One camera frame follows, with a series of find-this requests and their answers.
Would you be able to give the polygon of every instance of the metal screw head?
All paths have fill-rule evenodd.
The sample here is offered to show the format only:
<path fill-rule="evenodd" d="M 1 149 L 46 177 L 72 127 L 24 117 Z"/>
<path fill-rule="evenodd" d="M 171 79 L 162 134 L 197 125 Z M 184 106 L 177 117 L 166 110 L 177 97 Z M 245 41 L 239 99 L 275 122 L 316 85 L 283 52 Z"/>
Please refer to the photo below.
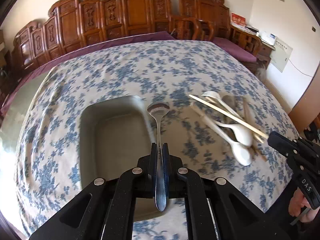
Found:
<path fill-rule="evenodd" d="M 179 169 L 178 169 L 178 172 L 179 172 L 180 174 L 186 174 L 186 173 L 188 173 L 188 169 L 187 169 L 187 168 L 179 168 Z"/>
<path fill-rule="evenodd" d="M 104 183 L 104 179 L 103 178 L 97 178 L 94 180 L 94 184 L 97 186 L 100 186 Z"/>
<path fill-rule="evenodd" d="M 219 184 L 219 185 L 224 185 L 227 183 L 226 179 L 225 178 L 217 178 L 216 182 Z"/>
<path fill-rule="evenodd" d="M 135 167 L 132 169 L 132 173 L 134 174 L 140 174 L 142 172 L 142 169 L 139 167 Z"/>

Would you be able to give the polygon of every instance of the white cable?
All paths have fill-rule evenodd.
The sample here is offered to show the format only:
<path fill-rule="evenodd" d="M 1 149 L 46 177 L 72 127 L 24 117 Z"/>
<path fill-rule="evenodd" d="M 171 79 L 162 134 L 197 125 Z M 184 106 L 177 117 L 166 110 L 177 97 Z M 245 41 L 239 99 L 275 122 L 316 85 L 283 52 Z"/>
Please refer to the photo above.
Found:
<path fill-rule="evenodd" d="M 291 64 L 292 64 L 292 66 L 294 66 L 295 67 L 295 69 L 296 70 L 298 70 L 301 74 L 304 74 L 305 76 L 308 76 L 308 77 L 311 77 L 311 78 L 313 78 L 313 76 L 310 76 L 310 75 L 308 75 L 308 74 L 305 74 L 305 73 L 303 73 L 302 71 L 300 71 L 293 63 L 292 63 L 292 61 L 290 60 L 290 59 L 288 59 L 290 62 L 291 62 Z"/>

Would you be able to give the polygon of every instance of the human hand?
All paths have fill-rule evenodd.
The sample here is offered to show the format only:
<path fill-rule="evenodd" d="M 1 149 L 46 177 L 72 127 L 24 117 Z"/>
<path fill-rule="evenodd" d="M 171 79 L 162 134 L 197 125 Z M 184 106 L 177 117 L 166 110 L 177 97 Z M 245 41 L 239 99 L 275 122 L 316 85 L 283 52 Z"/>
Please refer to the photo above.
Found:
<path fill-rule="evenodd" d="M 311 208 L 308 200 L 305 198 L 301 190 L 298 188 L 294 194 L 293 197 L 290 200 L 289 203 L 289 214 L 292 217 L 298 217 L 301 213 L 301 208 L 304 206 Z M 302 223 L 311 222 L 317 215 L 320 207 L 318 207 L 316 210 L 311 209 L 307 214 L 303 215 L 300 218 L 300 221 Z"/>

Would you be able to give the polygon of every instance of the wooden furniture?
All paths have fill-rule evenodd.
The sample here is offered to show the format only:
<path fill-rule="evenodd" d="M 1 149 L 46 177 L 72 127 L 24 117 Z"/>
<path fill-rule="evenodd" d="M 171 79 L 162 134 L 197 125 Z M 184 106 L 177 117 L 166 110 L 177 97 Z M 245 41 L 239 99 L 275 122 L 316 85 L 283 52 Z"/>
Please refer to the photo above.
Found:
<path fill-rule="evenodd" d="M 115 38 L 174 29 L 178 39 L 204 38 L 195 18 L 171 15 L 170 0 L 59 0 L 48 15 L 45 23 L 31 21 L 16 34 L 12 58 L 17 76 Z"/>
<path fill-rule="evenodd" d="M 275 50 L 275 47 L 268 45 L 264 43 L 263 41 L 261 42 L 260 50 L 258 51 L 258 54 L 256 55 L 257 59 L 262 61 L 267 68 L 270 60 L 271 60 L 271 52 Z"/>
<path fill-rule="evenodd" d="M 0 73 L 0 106 L 2 106 L 6 97 L 16 87 L 16 82 L 11 76 L 6 76 L 2 70 L 0 70 Z"/>
<path fill-rule="evenodd" d="M 230 24 L 229 8 L 224 0 L 179 0 L 181 16 L 195 17 L 203 23 L 203 29 L 209 30 L 205 39 L 226 38 L 242 49 L 256 56 L 260 51 L 261 39 L 246 33 Z"/>

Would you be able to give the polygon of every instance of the wooden cabinet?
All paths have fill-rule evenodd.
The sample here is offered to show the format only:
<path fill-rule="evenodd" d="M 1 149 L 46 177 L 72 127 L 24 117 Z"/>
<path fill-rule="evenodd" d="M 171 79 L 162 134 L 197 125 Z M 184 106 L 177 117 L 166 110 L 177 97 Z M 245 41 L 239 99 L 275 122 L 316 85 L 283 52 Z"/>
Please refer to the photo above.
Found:
<path fill-rule="evenodd" d="M 262 61 L 266 68 L 270 63 L 270 60 L 271 60 L 270 55 L 273 50 L 275 50 L 273 46 L 267 45 L 266 43 L 262 42 L 260 46 L 260 50 L 256 55 L 257 59 Z"/>

